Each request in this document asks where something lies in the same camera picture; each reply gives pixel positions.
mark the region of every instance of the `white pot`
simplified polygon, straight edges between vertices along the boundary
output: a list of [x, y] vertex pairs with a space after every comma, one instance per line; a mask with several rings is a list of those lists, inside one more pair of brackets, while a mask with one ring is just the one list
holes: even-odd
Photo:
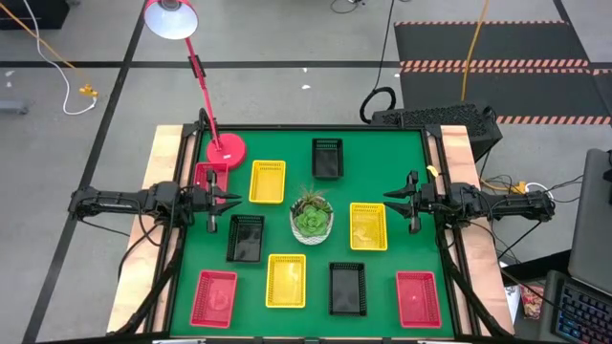
[[[322, 197], [318, 197], [318, 198], [320, 200], [323, 200], [323, 201], [327, 202], [327, 200], [325, 200]], [[295, 203], [294, 203], [294, 205], [292, 207], [296, 207], [301, 202], [301, 200], [302, 199], [299, 199], [299, 200], [295, 201]], [[294, 214], [291, 212], [291, 209], [289, 210], [289, 222], [291, 224], [291, 232], [294, 234], [295, 238], [300, 243], [302, 243], [304, 245], [318, 245], [318, 244], [324, 242], [325, 239], [327, 239], [329, 234], [332, 232], [332, 225], [334, 224], [334, 208], [332, 208], [332, 205], [329, 204], [329, 202], [327, 202], [327, 204], [332, 209], [332, 213], [329, 214], [329, 224], [327, 224], [327, 228], [325, 229], [325, 234], [318, 235], [318, 236], [311, 236], [311, 237], [303, 236], [299, 232], [299, 229], [297, 228], [297, 226], [294, 223]]]

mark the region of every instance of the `yellow plastic basket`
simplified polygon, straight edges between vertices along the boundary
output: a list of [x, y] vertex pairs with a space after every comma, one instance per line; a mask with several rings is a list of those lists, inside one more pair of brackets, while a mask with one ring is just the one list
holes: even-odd
[[306, 306], [306, 256], [271, 254], [268, 258], [266, 307], [304, 308]]
[[249, 201], [257, 204], [281, 204], [285, 199], [284, 161], [253, 161]]
[[351, 203], [351, 249], [386, 250], [384, 204]]

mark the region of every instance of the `black plastic basket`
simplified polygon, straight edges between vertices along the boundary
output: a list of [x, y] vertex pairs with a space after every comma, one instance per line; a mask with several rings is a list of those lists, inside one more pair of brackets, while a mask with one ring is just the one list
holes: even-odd
[[313, 177], [337, 179], [344, 175], [341, 139], [313, 139]]
[[329, 313], [366, 316], [365, 264], [329, 264]]
[[258, 263], [261, 260], [263, 234], [263, 216], [231, 215], [226, 261]]

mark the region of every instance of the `red desk lamp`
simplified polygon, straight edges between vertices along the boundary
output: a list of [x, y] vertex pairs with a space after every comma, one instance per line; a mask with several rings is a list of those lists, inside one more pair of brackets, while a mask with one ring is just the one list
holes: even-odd
[[193, 51], [189, 37], [198, 27], [198, 15], [188, 0], [148, 0], [144, 7], [144, 23], [156, 35], [166, 39], [184, 39], [189, 49], [191, 66], [200, 81], [207, 107], [212, 142], [207, 146], [210, 162], [226, 163], [229, 169], [238, 167], [247, 157], [247, 146], [239, 136], [231, 133], [219, 135], [212, 114], [204, 70]]

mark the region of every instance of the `red plastic basket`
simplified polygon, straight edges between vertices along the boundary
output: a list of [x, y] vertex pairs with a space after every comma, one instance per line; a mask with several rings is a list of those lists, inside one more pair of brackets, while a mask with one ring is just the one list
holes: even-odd
[[433, 272], [398, 271], [398, 306], [403, 328], [440, 328], [440, 304]]
[[[212, 169], [217, 173], [217, 185], [223, 191], [228, 191], [228, 165], [219, 162], [198, 162], [195, 165], [195, 173], [193, 174], [193, 183], [200, 185], [205, 190], [208, 190], [207, 171]], [[225, 199], [217, 198], [218, 204], [225, 203]]]
[[191, 326], [228, 328], [237, 281], [236, 272], [202, 270], [193, 300]]

